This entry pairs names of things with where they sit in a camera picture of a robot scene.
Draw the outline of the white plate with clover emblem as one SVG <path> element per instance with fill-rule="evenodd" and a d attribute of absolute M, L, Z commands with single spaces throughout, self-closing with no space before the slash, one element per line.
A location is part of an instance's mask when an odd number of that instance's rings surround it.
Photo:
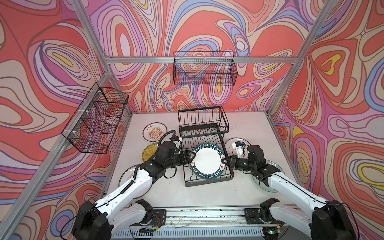
<path fill-rule="evenodd" d="M 247 147 L 250 145 L 251 145 L 250 142 L 242 138 L 231 138 L 225 142 L 225 148 L 229 156 L 237 156 L 239 158 L 244 158 L 244 159 L 248 158 Z M 238 151 L 237 151 L 239 146 L 242 147 L 242 149 L 239 150 L 240 154 L 238 154 Z"/>

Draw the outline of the green rimmed white plate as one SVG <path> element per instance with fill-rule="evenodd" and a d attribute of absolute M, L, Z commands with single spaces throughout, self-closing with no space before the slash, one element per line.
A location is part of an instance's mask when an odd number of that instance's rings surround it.
<path fill-rule="evenodd" d="M 192 160 L 192 172 L 203 180 L 213 180 L 220 177 L 225 170 L 221 170 L 221 159 L 225 158 L 224 151 L 215 144 L 202 143 L 193 149 L 197 155 Z"/>

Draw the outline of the black metal dish rack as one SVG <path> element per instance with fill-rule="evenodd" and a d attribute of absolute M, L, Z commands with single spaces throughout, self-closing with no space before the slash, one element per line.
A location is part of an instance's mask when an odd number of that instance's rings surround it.
<path fill-rule="evenodd" d="M 186 187 L 231 181 L 234 171 L 223 164 L 228 157 L 224 136 L 229 121 L 222 106 L 178 111 L 179 133 L 187 163 L 184 165 Z"/>

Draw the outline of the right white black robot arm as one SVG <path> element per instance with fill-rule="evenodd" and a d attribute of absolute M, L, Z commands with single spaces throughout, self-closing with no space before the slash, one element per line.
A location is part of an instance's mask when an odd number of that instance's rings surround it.
<path fill-rule="evenodd" d="M 267 163 L 264 151 L 258 145 L 247 147 L 248 157 L 223 158 L 221 162 L 231 169 L 251 174 L 259 184 L 279 192 L 299 207 L 298 210 L 270 198 L 260 204 L 262 222 L 281 221 L 306 234 L 313 240 L 357 240 L 358 232 L 348 216 L 348 205 L 328 201 L 288 178 L 277 167 Z"/>

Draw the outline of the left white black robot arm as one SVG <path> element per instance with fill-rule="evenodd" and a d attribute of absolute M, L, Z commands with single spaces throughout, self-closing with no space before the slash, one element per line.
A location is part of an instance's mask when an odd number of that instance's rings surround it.
<path fill-rule="evenodd" d="M 158 145 L 154 155 L 136 166 L 133 176 L 104 198 L 85 202 L 74 218 L 72 236 L 77 240 L 109 240 L 116 233 L 134 224 L 151 224 L 153 207 L 145 200 L 127 205 L 157 180 L 165 176 L 167 169 L 189 164 L 196 157 L 190 150 L 182 150 L 174 142 Z"/>

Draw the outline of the yellow green woven bamboo tray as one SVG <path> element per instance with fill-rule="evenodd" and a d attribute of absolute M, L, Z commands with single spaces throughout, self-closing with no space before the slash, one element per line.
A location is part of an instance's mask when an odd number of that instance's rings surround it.
<path fill-rule="evenodd" d="M 142 161 L 145 162 L 149 160 L 149 158 L 155 154 L 156 150 L 158 149 L 158 143 L 152 143 L 144 148 L 142 152 Z"/>

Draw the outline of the small orange sunburst plate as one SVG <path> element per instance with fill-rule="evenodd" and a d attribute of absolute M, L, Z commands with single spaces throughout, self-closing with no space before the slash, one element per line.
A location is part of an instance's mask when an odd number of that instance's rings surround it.
<path fill-rule="evenodd" d="M 163 123 L 150 123 L 143 129 L 143 138 L 149 142 L 158 142 L 167 131 L 168 128 Z"/>

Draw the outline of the large orange sunburst plate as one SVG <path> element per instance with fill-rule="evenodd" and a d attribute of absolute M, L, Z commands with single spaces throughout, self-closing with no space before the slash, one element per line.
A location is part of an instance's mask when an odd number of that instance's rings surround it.
<path fill-rule="evenodd" d="M 120 179 L 119 179 L 119 184 L 118 186 L 122 186 L 125 182 L 129 182 L 131 180 L 131 178 L 133 177 L 134 173 L 135 173 L 135 169 L 136 167 L 138 167 L 139 165 L 134 165 L 134 166 L 131 166 L 130 168 L 128 168 L 127 170 L 124 171 L 124 173 L 121 175 Z M 135 198 L 135 199 L 139 199 L 139 198 L 142 198 L 145 194 L 147 194 L 149 192 L 149 190 L 151 189 L 151 187 L 149 187 L 148 189 L 146 190 L 143 190 L 141 191 Z"/>

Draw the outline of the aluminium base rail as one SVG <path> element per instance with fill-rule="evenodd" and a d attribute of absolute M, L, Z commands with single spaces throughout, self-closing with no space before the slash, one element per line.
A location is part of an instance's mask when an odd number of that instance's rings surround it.
<path fill-rule="evenodd" d="M 296 227 L 311 235 L 312 220 L 298 209 L 278 205 L 282 217 L 261 220 L 258 208 L 169 208 L 151 209 L 140 204 L 124 208 L 102 225 L 102 232 L 91 230 L 92 240 L 181 240 L 213 238 L 278 239 L 284 227 Z"/>

